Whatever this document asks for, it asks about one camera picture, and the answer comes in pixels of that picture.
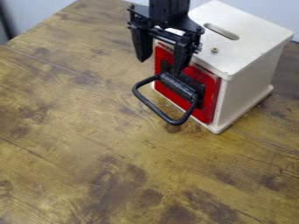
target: drawer handle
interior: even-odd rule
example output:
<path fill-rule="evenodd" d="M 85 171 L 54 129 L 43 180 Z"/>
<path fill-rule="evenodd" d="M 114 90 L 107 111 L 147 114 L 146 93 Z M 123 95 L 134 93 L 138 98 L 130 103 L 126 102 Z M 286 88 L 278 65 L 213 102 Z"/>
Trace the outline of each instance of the drawer handle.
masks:
<path fill-rule="evenodd" d="M 199 92 L 194 91 L 191 93 L 191 106 L 190 108 L 187 109 L 186 113 L 183 114 L 182 118 L 179 120 L 174 120 L 154 104 L 153 102 L 141 94 L 141 92 L 138 91 L 138 89 L 150 84 L 151 82 L 154 81 L 159 81 L 161 79 L 163 79 L 165 77 L 167 77 L 167 79 L 170 79 L 170 74 L 169 73 L 161 73 L 155 76 L 151 76 L 150 78 L 139 81 L 135 86 L 134 86 L 134 94 L 135 94 L 135 97 L 139 99 L 139 101 L 163 118 L 163 120 L 170 123 L 171 125 L 174 126 L 179 126 L 179 125 L 183 125 L 190 116 L 193 115 L 193 111 L 197 109 L 198 107 L 198 104 L 199 104 L 199 99 L 201 99 L 201 94 Z M 174 77 L 171 78 L 174 82 L 177 82 L 177 87 L 179 87 L 182 85 L 183 88 L 186 88 L 185 84 L 178 80 L 175 79 Z"/>

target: white box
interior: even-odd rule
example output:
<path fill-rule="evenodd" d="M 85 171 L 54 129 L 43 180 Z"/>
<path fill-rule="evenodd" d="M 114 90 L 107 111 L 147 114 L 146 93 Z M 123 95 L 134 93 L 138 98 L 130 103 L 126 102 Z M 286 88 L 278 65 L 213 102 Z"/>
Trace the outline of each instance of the white box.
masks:
<path fill-rule="evenodd" d="M 190 18 L 206 27 L 202 52 L 191 61 L 222 78 L 214 120 L 199 123 L 219 134 L 273 92 L 277 64 L 294 33 L 219 1 L 190 11 Z"/>

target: wooden table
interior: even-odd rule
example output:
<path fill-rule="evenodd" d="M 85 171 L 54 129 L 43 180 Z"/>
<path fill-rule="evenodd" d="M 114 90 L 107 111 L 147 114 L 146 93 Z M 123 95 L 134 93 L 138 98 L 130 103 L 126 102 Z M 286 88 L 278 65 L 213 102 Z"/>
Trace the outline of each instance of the wooden table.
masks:
<path fill-rule="evenodd" d="M 131 94 L 126 7 L 81 0 L 0 49 L 0 223 L 298 223 L 299 45 L 222 135 L 175 128 Z"/>

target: red panel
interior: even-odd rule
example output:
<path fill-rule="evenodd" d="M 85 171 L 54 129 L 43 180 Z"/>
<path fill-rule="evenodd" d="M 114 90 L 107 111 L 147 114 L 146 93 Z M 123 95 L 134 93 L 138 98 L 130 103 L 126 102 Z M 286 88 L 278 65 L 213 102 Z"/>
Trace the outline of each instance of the red panel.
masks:
<path fill-rule="evenodd" d="M 174 63 L 174 55 L 170 51 L 165 50 L 161 46 L 155 48 L 155 74 L 162 72 L 161 61 L 166 60 L 170 64 Z M 206 85 L 206 93 L 203 98 L 202 109 L 195 109 L 193 112 L 194 117 L 203 123 L 211 123 L 215 113 L 221 78 L 211 72 L 198 66 L 189 66 L 183 72 L 193 77 L 198 82 Z M 166 96 L 183 110 L 187 110 L 191 104 L 159 81 L 154 84 L 155 90 Z"/>

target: black metal bracket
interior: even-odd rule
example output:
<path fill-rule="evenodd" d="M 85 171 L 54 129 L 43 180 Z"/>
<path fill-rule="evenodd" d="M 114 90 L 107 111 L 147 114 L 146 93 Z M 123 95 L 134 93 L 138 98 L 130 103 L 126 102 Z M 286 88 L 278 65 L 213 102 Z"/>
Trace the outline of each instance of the black metal bracket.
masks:
<path fill-rule="evenodd" d="M 191 102 L 191 106 L 187 109 L 183 117 L 179 120 L 174 120 L 150 101 L 149 99 L 141 94 L 138 89 L 150 84 L 153 81 L 162 81 L 171 83 L 173 89 L 177 89 L 181 94 L 189 99 Z M 166 122 L 169 122 L 174 126 L 183 125 L 190 116 L 193 115 L 193 111 L 197 109 L 199 105 L 199 99 L 202 98 L 202 93 L 191 89 L 183 82 L 177 80 L 169 73 L 161 73 L 150 78 L 139 81 L 134 86 L 134 94 L 135 97 L 145 103 L 145 105 L 163 118 Z"/>

